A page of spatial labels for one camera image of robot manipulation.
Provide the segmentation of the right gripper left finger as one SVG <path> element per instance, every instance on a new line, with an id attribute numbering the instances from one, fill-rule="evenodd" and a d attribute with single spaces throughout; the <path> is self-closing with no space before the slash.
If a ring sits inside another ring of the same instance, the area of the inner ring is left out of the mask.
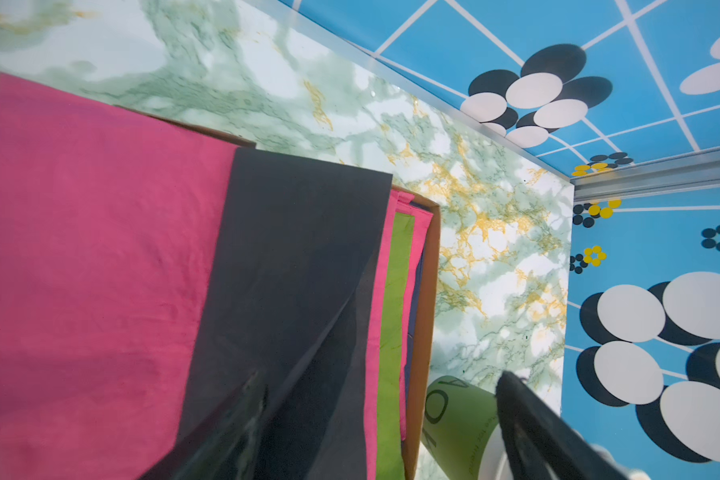
<path id="1" fill-rule="evenodd" d="M 252 479 L 268 403 L 265 376 L 254 370 L 139 479 Z"/>

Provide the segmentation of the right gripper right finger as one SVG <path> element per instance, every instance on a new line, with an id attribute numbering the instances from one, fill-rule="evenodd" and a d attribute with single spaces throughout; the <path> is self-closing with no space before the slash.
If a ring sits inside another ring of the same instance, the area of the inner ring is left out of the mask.
<path id="1" fill-rule="evenodd" d="M 502 373 L 496 399 L 504 447 L 515 479 L 625 477 L 514 373 Z"/>

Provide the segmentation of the black top napkin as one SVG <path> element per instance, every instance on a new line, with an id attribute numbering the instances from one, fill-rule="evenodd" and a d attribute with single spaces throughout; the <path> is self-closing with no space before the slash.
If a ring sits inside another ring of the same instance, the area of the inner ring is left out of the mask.
<path id="1" fill-rule="evenodd" d="M 366 476 L 366 345 L 391 183 L 236 152 L 177 442 L 259 370 L 269 403 L 252 479 Z"/>

